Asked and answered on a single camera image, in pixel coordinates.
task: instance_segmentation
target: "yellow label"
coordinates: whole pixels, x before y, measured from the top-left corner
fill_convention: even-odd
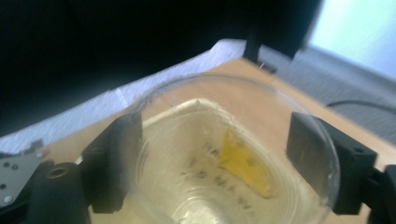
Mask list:
[[[275,181],[264,161],[241,137],[227,130],[219,155],[219,166],[242,179],[264,198],[271,198]]]

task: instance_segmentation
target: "clear plastic container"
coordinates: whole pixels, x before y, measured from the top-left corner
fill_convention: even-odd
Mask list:
[[[323,190],[306,183],[287,155],[292,112],[309,114],[259,80],[225,75],[174,80],[138,101],[139,148],[125,155],[131,223],[323,222],[338,160],[321,125],[304,119],[328,164],[309,173]]]

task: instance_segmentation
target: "black cable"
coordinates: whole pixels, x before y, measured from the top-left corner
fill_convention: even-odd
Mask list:
[[[364,106],[370,106],[373,108],[381,109],[383,111],[389,112],[391,114],[396,115],[396,108],[387,106],[387,105],[380,105],[372,102],[367,102],[367,101],[360,101],[360,100],[344,100],[344,101],[336,101],[333,103],[329,103],[326,106],[327,107],[333,107],[333,106],[338,106],[338,105],[364,105]]]

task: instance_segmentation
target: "metal bracket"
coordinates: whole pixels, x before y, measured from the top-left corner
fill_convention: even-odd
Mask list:
[[[41,147],[41,141],[32,143],[29,153],[0,159],[0,208],[11,205],[20,195],[29,178],[43,158],[32,152]]]

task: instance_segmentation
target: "black object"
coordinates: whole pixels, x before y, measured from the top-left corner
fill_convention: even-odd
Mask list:
[[[26,224],[88,224],[81,177],[74,163],[61,163],[35,179]]]
[[[95,213],[122,208],[129,187],[125,156],[139,148],[141,138],[140,114],[128,114],[113,121],[82,152],[85,196]]]
[[[114,120],[84,149],[79,165],[42,162],[17,200],[0,208],[0,220],[5,224],[85,224],[90,223],[89,205],[95,213],[119,211],[129,190],[125,158],[134,162],[141,138],[140,114]]]
[[[0,1],[0,136],[181,63],[224,38],[292,57],[319,0]]]
[[[323,186],[316,179],[318,170],[326,170],[329,164],[325,160],[327,150],[322,145],[321,136],[304,122],[314,118],[310,115],[292,113],[288,156],[294,167],[312,188],[323,192]],[[317,119],[329,133],[340,162],[340,189],[333,211],[338,215],[357,215],[361,204],[371,209],[368,223],[396,223],[396,165],[389,165],[384,173],[374,168],[377,154],[370,148],[357,142],[345,133],[335,129],[322,119]]]

